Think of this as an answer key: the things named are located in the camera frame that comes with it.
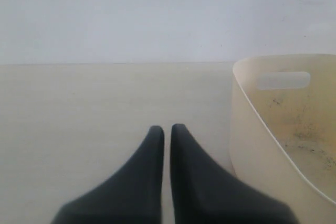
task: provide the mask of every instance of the white wall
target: white wall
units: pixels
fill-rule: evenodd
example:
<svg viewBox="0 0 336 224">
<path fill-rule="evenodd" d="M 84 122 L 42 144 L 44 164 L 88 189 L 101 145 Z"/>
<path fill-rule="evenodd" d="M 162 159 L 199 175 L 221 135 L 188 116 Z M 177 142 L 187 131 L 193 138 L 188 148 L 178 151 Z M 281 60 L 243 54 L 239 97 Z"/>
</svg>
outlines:
<svg viewBox="0 0 336 224">
<path fill-rule="evenodd" d="M 0 63 L 336 53 L 336 0 L 0 0 Z"/>
</svg>

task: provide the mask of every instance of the wall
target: wall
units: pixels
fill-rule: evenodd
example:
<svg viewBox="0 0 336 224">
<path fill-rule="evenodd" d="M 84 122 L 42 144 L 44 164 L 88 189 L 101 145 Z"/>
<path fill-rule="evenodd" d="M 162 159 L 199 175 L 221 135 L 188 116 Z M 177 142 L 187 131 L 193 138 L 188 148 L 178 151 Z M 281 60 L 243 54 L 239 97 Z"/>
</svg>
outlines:
<svg viewBox="0 0 336 224">
<path fill-rule="evenodd" d="M 0 0 L 0 64 L 336 52 L 336 0 Z"/>
</svg>

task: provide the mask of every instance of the basket handle hole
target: basket handle hole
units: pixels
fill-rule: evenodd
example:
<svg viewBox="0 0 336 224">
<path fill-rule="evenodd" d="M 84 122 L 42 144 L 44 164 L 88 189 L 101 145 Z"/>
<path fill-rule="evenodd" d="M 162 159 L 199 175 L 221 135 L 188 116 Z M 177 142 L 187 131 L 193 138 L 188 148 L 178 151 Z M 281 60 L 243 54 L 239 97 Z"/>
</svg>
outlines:
<svg viewBox="0 0 336 224">
<path fill-rule="evenodd" d="M 308 72 L 269 72 L 263 73 L 257 80 L 260 90 L 302 89 L 309 85 Z"/>
</svg>

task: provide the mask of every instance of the cream plastic basket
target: cream plastic basket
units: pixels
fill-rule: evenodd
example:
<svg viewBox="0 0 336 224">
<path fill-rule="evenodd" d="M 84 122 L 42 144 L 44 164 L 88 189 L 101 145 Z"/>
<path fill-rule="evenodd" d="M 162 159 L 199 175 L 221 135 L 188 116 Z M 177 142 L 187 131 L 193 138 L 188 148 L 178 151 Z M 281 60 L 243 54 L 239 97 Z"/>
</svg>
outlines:
<svg viewBox="0 0 336 224">
<path fill-rule="evenodd" d="M 336 56 L 248 58 L 233 73 L 238 178 L 287 203 L 302 224 L 336 223 Z"/>
</svg>

